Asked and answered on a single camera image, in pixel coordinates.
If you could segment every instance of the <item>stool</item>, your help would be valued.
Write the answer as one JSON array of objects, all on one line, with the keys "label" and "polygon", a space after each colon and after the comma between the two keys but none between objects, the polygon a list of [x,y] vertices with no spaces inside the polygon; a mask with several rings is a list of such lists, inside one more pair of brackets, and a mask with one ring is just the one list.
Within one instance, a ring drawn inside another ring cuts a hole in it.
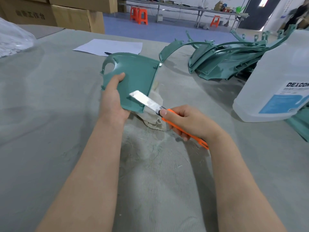
[{"label": "stool", "polygon": [[139,11],[139,8],[138,7],[132,7],[131,6],[131,10],[130,10],[130,20],[133,19],[135,21],[137,21],[137,18],[138,18],[138,11]]},{"label": "stool", "polygon": [[148,25],[148,15],[146,9],[139,9],[138,10],[138,18],[137,18],[138,24],[141,24],[141,22],[144,22],[146,25]]},{"label": "stool", "polygon": [[211,22],[211,26],[215,25],[216,27],[218,27],[220,23],[220,16],[219,15],[215,15],[212,22]]}]

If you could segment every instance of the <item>blue label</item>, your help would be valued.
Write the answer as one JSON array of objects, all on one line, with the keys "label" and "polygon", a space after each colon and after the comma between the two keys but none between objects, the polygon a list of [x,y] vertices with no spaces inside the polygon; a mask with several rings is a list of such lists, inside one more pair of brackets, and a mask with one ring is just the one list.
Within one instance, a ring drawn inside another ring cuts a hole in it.
[{"label": "blue label", "polygon": [[298,109],[309,96],[275,94],[259,112],[260,114],[278,114],[293,112]]}]

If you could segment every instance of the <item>hand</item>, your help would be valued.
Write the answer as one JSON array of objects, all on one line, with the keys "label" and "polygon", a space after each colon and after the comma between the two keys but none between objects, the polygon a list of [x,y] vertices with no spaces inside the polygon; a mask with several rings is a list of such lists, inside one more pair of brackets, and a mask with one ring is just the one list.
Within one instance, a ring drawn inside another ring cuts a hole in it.
[{"label": "hand", "polygon": [[[168,121],[173,122],[187,133],[202,138],[206,142],[207,140],[218,136],[223,131],[216,122],[205,116],[194,107],[183,105],[180,107],[174,107],[172,110],[176,114],[166,109],[161,109],[160,115]],[[172,125],[169,125],[169,127],[181,136],[184,141],[190,139],[190,136],[181,132]]]},{"label": "hand", "polygon": [[120,96],[117,90],[118,83],[123,80],[125,73],[114,75],[106,89],[102,91],[99,119],[108,123],[123,124],[128,119],[130,111],[120,105]]}]

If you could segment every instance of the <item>orange utility knife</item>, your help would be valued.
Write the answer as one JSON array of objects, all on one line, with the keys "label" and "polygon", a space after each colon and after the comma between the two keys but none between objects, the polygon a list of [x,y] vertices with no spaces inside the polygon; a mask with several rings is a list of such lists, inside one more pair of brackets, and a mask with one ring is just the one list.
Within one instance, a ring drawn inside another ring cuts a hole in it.
[{"label": "orange utility knife", "polygon": [[[130,93],[130,96],[135,98],[137,101],[139,101],[140,103],[144,104],[145,106],[149,107],[151,110],[153,110],[157,115],[161,116],[160,115],[160,110],[161,109],[165,109],[163,106],[160,106],[159,104],[157,104],[155,101],[151,100],[149,97],[147,97],[145,94],[143,94],[142,92],[136,90],[132,93]],[[164,119],[162,117],[162,120],[167,122],[168,124],[172,125],[173,127],[179,129],[181,132],[189,135],[191,138],[195,139],[202,147],[206,148],[207,150],[209,149],[208,148],[208,145],[207,143],[201,139],[201,138],[198,138],[196,136],[193,136],[187,132],[185,132],[182,128],[178,127],[177,125],[173,124],[172,122]]]}]

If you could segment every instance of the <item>knife handle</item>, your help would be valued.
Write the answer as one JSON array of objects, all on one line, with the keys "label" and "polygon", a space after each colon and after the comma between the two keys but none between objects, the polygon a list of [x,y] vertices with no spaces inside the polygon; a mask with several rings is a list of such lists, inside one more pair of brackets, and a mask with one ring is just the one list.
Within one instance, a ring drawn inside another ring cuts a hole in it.
[{"label": "knife handle", "polygon": [[[176,112],[174,112],[174,111],[171,110],[171,109],[167,109],[167,110],[170,111],[170,112],[172,112],[172,113],[175,113],[175,114],[176,114]],[[194,140],[196,140],[196,141],[198,142],[198,144],[200,144],[202,147],[204,147],[204,148],[206,148],[207,150],[209,150],[209,147],[208,147],[207,143],[206,143],[203,139],[198,138],[198,137],[196,137],[196,136],[193,136],[193,135],[187,133],[187,132],[184,131],[182,128],[180,128],[179,126],[175,125],[174,123],[168,121],[167,119],[164,119],[163,117],[162,117],[162,120],[165,121],[166,123],[172,125],[172,126],[175,127],[176,129],[180,130],[181,132],[183,132],[183,133],[189,135],[191,138],[193,138]]]}]

